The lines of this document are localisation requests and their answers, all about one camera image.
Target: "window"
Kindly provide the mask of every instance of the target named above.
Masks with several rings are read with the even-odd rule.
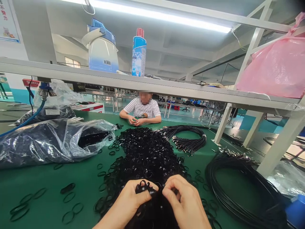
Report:
[[[80,68],[80,62],[70,59],[68,57],[65,57],[65,60],[66,60],[67,66]]]

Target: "red cap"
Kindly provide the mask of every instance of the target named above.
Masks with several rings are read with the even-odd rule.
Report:
[[[137,29],[137,36],[144,38],[144,30],[142,28]]]

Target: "clear plastic bag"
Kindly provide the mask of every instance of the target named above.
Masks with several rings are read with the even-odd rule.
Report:
[[[305,195],[305,173],[290,161],[280,161],[267,180],[285,196]]]
[[[75,113],[69,107],[69,105],[72,103],[84,101],[83,95],[72,91],[69,88],[69,86],[62,80],[52,79],[52,82],[50,83],[50,87],[53,89],[53,91],[56,93],[57,96],[54,97],[48,96],[42,111],[29,124],[46,121],[46,120],[52,120],[52,119],[73,118],[75,117]],[[37,88],[37,91],[33,99],[34,113],[40,107],[41,102],[42,102],[41,96],[38,95],[38,88]],[[31,116],[32,116],[32,111],[27,112],[19,120],[15,122],[15,125],[19,126],[20,124],[28,120]]]
[[[82,161],[96,155],[103,146],[112,144],[116,129],[116,125],[105,120],[79,122],[71,119],[21,127],[0,139],[0,169]],[[87,141],[91,136],[96,139],[99,134],[104,136],[103,140],[83,148],[78,145],[83,137]]]
[[[236,84],[239,91],[256,92],[288,98],[302,98],[305,93],[305,37],[295,37],[305,13],[279,40],[252,55],[252,62]]]

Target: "metal shelf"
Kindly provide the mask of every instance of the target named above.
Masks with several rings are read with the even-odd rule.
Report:
[[[287,109],[293,108],[300,100],[267,96],[215,87],[186,84],[173,81],[155,80],[89,69],[72,68],[46,63],[0,58],[0,70],[7,73],[31,75],[50,79],[60,79],[90,83],[128,90],[147,90],[155,94],[232,103],[234,107],[254,111],[290,116]]]

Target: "green workbench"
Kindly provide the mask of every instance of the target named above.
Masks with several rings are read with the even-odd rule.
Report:
[[[127,128],[134,128],[118,115],[99,114],[93,112],[76,111],[78,117],[83,117],[84,121],[93,119],[104,119],[113,124],[123,124],[122,129],[116,130],[115,135],[120,135],[121,131]],[[162,121],[158,124],[150,124],[145,127],[153,130],[160,129],[163,126],[186,125],[186,123]],[[204,130],[207,136],[207,144],[198,150],[192,157],[187,157],[183,152],[174,148],[174,152],[178,156],[185,157],[185,165],[189,167],[189,173],[195,177],[195,170],[201,170],[201,176],[204,177],[204,169],[206,165],[215,156],[212,149],[217,150],[211,139],[214,139],[215,134],[209,130]],[[185,138],[198,138],[195,133],[182,132],[178,136]],[[229,149],[234,149],[236,146],[230,145],[227,141],[221,140],[223,146]],[[110,165],[117,157],[124,156],[124,151],[116,152],[114,156],[110,156],[107,147],[103,148],[103,152],[97,154],[87,160],[78,163],[64,164],[58,170],[54,170],[54,164],[46,164],[40,166],[30,166],[18,169],[0,170],[0,228],[31,228],[31,229],[61,229],[73,228],[84,229],[92,228],[98,221],[99,215],[93,211],[93,206],[96,201],[106,196],[106,191],[100,193],[98,187],[103,183],[103,177],[98,177],[100,171],[108,171]],[[101,170],[97,170],[97,165],[103,164]],[[220,184],[223,186],[227,194],[239,202],[244,207],[252,210],[259,209],[260,197],[255,192],[255,186],[247,181],[242,174],[233,170],[221,170],[217,174]],[[63,203],[64,195],[60,194],[60,190],[70,183],[75,183],[74,188],[75,198]],[[215,199],[211,192],[206,191],[199,183],[198,191],[202,198],[207,201]],[[26,216],[16,222],[10,222],[10,210],[19,204],[19,201],[29,193],[35,193],[41,188],[47,188],[47,192],[39,199],[33,200],[30,203],[30,210]],[[71,211],[72,207],[81,202],[84,204],[84,209],[75,216],[72,223],[68,225],[62,224],[63,215]],[[247,229],[244,224],[239,223],[228,215],[220,207],[217,212],[216,219],[221,224],[223,229]]]

